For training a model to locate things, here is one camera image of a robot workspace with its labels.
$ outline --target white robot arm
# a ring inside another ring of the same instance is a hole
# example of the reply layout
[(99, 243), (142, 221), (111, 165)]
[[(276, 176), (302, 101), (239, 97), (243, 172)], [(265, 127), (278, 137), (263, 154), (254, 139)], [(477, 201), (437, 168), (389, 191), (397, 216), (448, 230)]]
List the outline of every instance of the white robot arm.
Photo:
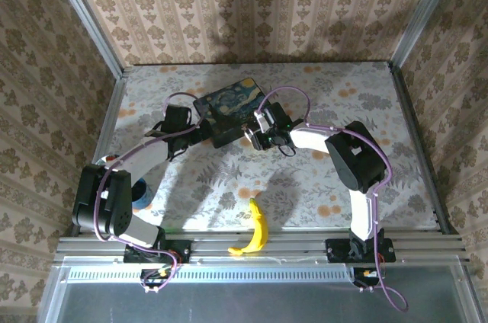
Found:
[[(211, 130), (205, 126), (208, 123), (202, 123), (198, 129), (184, 136), (156, 141), (164, 134), (188, 128), (190, 125), (187, 123), (187, 116), (181, 113), (181, 109), (169, 107), (165, 121), (158, 124), (161, 126), (160, 130), (156, 129), (156, 125), (140, 143), (106, 165), (86, 166), (82, 171), (76, 195), (73, 222), (94, 228), (94, 200), (102, 177), (110, 170), (100, 199), (100, 231), (135, 245), (154, 246), (160, 239), (162, 229), (132, 214), (131, 187), (154, 166), (171, 160), (177, 152), (183, 152), (187, 147), (211, 136)], [(256, 118), (259, 128), (256, 127), (255, 131), (248, 128), (245, 135), (257, 150), (288, 146), (293, 152), (294, 149), (303, 148), (330, 154), (338, 176), (348, 188), (351, 197), (352, 254), (364, 256), (369, 251), (368, 244), (372, 245), (374, 236), (372, 202), (368, 191), (373, 184), (384, 178), (384, 163), (376, 152), (344, 133), (314, 129), (301, 120), (292, 123), (278, 103), (266, 107), (264, 115)], [(374, 142), (362, 123), (354, 122), (349, 126)]]
[[(329, 154), (326, 140), (335, 135), (331, 130), (311, 129), (304, 123), (290, 131), (291, 141), (296, 148), (312, 149)], [(371, 198), (360, 190), (348, 190), (351, 197), (351, 231), (361, 240), (373, 236), (373, 214)]]

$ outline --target toy banana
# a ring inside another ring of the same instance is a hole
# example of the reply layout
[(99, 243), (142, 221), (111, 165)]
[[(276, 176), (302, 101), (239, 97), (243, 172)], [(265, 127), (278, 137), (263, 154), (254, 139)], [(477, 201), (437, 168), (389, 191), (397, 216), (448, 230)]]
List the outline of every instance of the toy banana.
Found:
[(240, 256), (243, 253), (260, 251), (268, 241), (268, 223), (265, 214), (259, 209), (254, 199), (250, 200), (249, 207), (251, 208), (252, 220), (254, 220), (254, 235), (247, 247), (229, 248), (228, 251), (231, 254)]

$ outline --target black box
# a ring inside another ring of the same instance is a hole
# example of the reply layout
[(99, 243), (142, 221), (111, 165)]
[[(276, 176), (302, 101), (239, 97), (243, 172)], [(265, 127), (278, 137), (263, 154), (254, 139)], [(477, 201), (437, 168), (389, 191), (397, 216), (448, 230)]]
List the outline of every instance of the black box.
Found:
[(244, 136), (244, 128), (256, 129), (254, 111), (265, 98), (252, 78), (243, 79), (194, 101), (200, 116), (212, 128), (214, 148), (220, 148)]

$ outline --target floral tablecloth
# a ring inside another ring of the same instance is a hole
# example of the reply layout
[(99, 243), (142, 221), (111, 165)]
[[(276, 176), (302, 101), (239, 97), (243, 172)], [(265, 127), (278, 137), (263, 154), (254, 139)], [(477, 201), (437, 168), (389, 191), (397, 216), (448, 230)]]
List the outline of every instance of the floral tablecloth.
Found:
[[(385, 62), (135, 67), (127, 79), (111, 152), (134, 146), (160, 121), (169, 94), (189, 91), (201, 97), (249, 77), (265, 93), (280, 85), (305, 90), (312, 100), (312, 123), (344, 126), (360, 120), (394, 169), (392, 182), (379, 197), (382, 225), (436, 227)], [(173, 100), (191, 104), (186, 97)], [(280, 91), (271, 101), (279, 101), (292, 120), (306, 108), (294, 91)], [(270, 229), (338, 228), (351, 221), (348, 191), (329, 156), (311, 150), (298, 149), (293, 158), (285, 158), (277, 149), (257, 152), (245, 138), (220, 149), (206, 141), (144, 178), (156, 196), (146, 209), (134, 212), (169, 229), (249, 229), (250, 197), (256, 197)]]

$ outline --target damask wallpaper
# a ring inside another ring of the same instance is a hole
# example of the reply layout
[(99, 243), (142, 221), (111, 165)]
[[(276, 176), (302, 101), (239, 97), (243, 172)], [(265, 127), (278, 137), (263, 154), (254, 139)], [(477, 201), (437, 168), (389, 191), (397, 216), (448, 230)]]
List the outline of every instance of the damask wallpaper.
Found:
[(441, 0), (402, 67), (451, 222), (488, 302), (488, 0)]
[(388, 60), (419, 0), (88, 0), (126, 66)]
[(68, 0), (0, 0), (0, 321), (34, 321), (114, 79)]

